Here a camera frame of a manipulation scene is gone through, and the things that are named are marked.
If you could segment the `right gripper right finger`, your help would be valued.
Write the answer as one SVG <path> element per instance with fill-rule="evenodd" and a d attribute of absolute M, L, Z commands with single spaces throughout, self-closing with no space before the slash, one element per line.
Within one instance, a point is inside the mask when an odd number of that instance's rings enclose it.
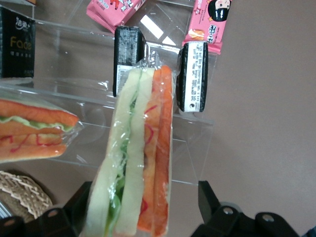
<path fill-rule="evenodd" d="M 252 219 L 231 205 L 221 204 L 208 181 L 198 182 L 198 206 L 203 223 L 193 237 L 297 237 L 280 215 L 259 212 Z"/>

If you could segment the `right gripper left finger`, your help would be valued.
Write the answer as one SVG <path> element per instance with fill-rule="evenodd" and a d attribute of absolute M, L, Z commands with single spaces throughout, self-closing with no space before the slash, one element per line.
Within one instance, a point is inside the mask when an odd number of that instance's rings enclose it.
<path fill-rule="evenodd" d="M 25 223 L 20 216 L 0 220 L 2 237 L 78 237 L 83 229 L 91 181 L 84 182 L 61 208 L 51 208 Z"/>

